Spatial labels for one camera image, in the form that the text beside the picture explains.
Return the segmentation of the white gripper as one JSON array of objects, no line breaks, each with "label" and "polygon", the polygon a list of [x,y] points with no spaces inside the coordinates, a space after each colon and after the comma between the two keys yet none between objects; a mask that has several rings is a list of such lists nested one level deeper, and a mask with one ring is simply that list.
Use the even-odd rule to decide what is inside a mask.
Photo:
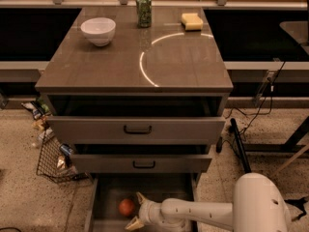
[{"label": "white gripper", "polygon": [[127,231],[134,231],[145,225],[161,225],[164,217],[161,213],[161,204],[146,198],[137,191],[136,196],[140,204],[139,217],[135,216],[125,227]]}]

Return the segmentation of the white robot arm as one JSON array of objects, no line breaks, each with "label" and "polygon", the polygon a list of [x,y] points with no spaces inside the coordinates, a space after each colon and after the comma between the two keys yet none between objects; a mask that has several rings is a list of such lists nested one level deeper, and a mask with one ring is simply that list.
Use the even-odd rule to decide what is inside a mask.
[{"label": "white robot arm", "polygon": [[156,203],[142,193],[137,197],[140,209],[127,231],[152,225],[161,232],[189,232],[189,223],[197,221],[230,232],[289,232],[292,223],[277,186],[258,173],[247,173],[237,180],[231,203],[177,198]]}]

